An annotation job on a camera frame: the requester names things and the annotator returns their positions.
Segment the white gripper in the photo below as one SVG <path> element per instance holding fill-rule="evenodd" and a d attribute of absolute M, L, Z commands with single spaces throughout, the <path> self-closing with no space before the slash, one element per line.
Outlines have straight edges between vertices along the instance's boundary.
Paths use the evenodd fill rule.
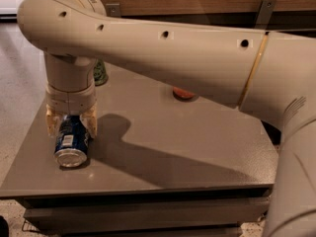
<path fill-rule="evenodd" d="M 95 84 L 88 88 L 67 92 L 51 85 L 46 86 L 45 121 L 49 136 L 56 136 L 62 122 L 63 114 L 79 116 L 90 136 L 95 138 L 98 132 Z"/>

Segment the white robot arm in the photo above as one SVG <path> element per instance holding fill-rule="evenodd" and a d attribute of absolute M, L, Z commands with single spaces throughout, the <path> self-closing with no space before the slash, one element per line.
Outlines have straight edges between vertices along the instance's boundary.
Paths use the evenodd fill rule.
<path fill-rule="evenodd" d="M 24 0 L 17 21 L 45 54 L 49 133 L 66 114 L 96 131 L 99 59 L 236 108 L 281 132 L 263 237 L 316 237 L 316 39 L 113 18 L 101 0 Z"/>

